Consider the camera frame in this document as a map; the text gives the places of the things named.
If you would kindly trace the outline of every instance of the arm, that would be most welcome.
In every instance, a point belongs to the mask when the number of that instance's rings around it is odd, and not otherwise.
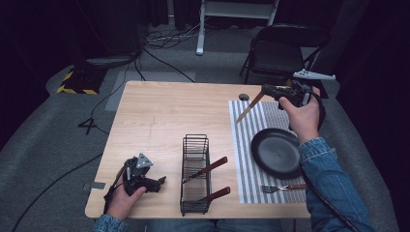
[[[279,99],[289,116],[290,126],[299,138],[301,166],[315,188],[347,217],[360,231],[372,231],[366,206],[344,173],[335,152],[319,137],[319,103],[315,98],[303,107],[295,107],[286,98]],[[344,223],[307,188],[307,209],[314,231],[348,230]]]
[[[134,204],[141,198],[146,188],[141,187],[132,196],[128,196],[122,180],[123,178],[119,179],[108,211],[97,220],[93,232],[129,231],[130,227],[123,220],[131,213]]]

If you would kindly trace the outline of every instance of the fork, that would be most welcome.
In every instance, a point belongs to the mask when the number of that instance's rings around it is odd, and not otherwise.
[[[297,185],[288,185],[283,187],[273,187],[273,186],[261,186],[260,190],[265,193],[274,193],[278,190],[290,190],[290,189],[305,189],[307,184],[297,184]]]

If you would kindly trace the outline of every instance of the black plate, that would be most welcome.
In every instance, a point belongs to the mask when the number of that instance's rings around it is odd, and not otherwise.
[[[256,163],[279,179],[293,179],[301,175],[298,138],[282,129],[265,129],[252,139],[250,151]]]

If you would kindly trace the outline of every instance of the fork handle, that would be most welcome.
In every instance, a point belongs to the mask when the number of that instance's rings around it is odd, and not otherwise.
[[[305,189],[306,187],[307,187],[306,183],[287,186],[288,189]]]

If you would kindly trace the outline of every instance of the table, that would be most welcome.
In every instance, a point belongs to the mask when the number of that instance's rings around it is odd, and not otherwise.
[[[205,15],[268,19],[267,25],[272,25],[277,12],[277,7],[278,0],[276,0],[274,4],[214,2],[202,0],[196,54],[203,55],[204,53]]]
[[[254,98],[260,86],[130,81],[127,83],[108,137],[85,214],[98,218],[103,196],[124,161],[144,153],[154,166],[147,177],[166,176],[160,192],[149,192],[136,203],[130,218],[182,218],[180,182],[183,137],[207,134],[211,162],[224,156],[228,163],[212,171],[212,190],[226,186],[231,193],[212,202],[209,212],[184,218],[308,218],[305,203],[240,204],[228,101],[240,94]],[[273,101],[264,98],[262,101]]]

